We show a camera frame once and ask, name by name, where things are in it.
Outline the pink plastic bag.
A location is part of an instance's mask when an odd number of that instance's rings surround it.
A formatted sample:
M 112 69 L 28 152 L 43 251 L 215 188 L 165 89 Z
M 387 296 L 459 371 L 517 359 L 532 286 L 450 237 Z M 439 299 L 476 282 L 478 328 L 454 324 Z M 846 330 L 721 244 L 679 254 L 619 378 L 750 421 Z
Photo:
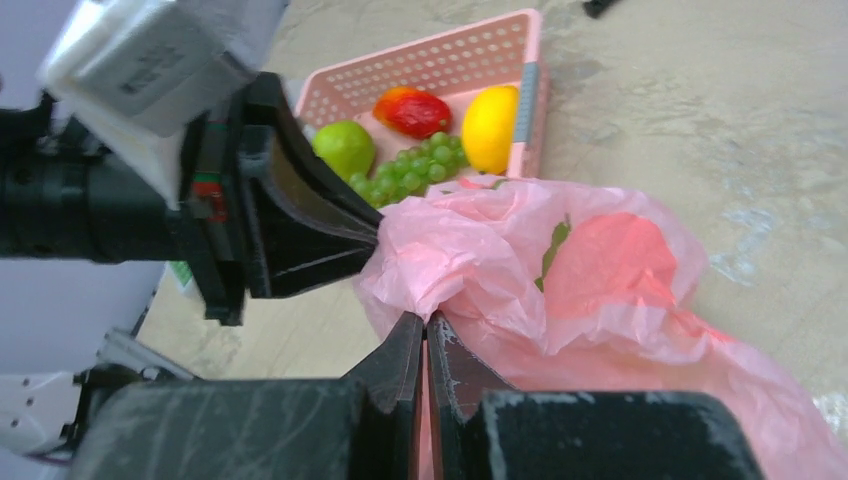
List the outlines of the pink plastic bag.
M 471 176 L 383 209 L 354 288 L 374 329 L 441 311 L 528 390 L 690 390 L 737 417 L 770 479 L 843 479 L 847 453 L 774 360 L 689 308 L 706 253 L 642 192 Z

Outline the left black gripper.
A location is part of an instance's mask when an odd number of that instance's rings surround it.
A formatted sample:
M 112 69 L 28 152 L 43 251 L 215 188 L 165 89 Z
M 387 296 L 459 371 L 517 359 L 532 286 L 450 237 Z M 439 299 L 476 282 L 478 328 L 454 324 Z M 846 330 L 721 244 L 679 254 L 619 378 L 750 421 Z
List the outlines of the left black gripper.
M 276 74 L 260 73 L 196 117 L 180 167 L 172 234 L 208 320 L 240 326 L 247 298 L 289 298 L 348 279 L 374 253 L 382 215 L 314 153 Z M 278 217 L 366 246 L 270 253 L 266 195 Z

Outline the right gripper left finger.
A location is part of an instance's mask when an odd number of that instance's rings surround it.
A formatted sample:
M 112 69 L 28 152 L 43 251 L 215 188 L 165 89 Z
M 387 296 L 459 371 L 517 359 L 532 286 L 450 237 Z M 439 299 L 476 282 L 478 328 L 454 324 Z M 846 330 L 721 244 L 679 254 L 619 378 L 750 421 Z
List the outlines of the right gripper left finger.
M 351 479 L 416 479 L 424 321 L 403 313 L 386 339 L 346 375 L 365 390 L 352 440 Z

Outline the red fake fruit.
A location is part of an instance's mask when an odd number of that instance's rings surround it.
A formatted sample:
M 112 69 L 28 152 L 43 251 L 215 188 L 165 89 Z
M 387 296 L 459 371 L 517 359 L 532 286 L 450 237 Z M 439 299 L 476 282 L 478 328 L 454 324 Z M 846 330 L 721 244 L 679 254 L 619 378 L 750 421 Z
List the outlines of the red fake fruit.
M 630 213 L 593 217 L 574 227 L 544 277 L 550 319 L 575 319 L 604 305 L 672 306 L 677 270 L 661 230 Z

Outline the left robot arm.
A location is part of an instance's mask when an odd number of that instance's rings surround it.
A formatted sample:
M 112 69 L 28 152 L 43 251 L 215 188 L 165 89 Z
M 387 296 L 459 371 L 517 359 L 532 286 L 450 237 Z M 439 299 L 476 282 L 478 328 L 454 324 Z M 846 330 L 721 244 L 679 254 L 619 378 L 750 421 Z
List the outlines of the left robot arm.
M 205 315 L 238 326 L 247 298 L 279 299 L 349 278 L 377 244 L 380 213 L 313 152 L 264 72 L 177 141 L 169 206 L 53 98 L 1 114 L 5 258 L 182 261 Z

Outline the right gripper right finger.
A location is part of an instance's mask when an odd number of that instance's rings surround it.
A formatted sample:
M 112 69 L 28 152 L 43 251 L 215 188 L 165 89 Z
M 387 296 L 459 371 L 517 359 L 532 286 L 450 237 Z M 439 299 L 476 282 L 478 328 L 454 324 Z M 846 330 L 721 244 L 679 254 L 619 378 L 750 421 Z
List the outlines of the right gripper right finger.
M 437 479 L 490 479 L 490 442 L 479 412 L 488 391 L 515 387 L 461 341 L 438 311 L 427 324 L 429 413 Z

